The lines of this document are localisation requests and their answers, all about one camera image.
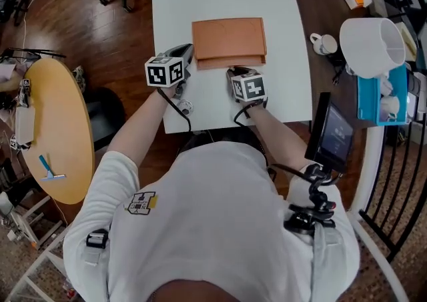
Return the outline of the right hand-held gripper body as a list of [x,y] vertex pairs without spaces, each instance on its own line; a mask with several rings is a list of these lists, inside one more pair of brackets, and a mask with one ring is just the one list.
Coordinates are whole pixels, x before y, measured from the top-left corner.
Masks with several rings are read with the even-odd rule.
[[264,86],[264,76],[248,67],[230,67],[226,71],[228,91],[236,102],[252,103],[261,101],[264,105],[268,94]]

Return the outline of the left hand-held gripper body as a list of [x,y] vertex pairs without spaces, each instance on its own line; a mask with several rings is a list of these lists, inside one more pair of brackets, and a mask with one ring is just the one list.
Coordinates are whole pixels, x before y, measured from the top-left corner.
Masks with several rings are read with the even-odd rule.
[[178,45],[151,57],[145,63],[145,76],[150,87],[175,87],[175,99],[180,99],[191,77],[188,67],[193,59],[191,43]]

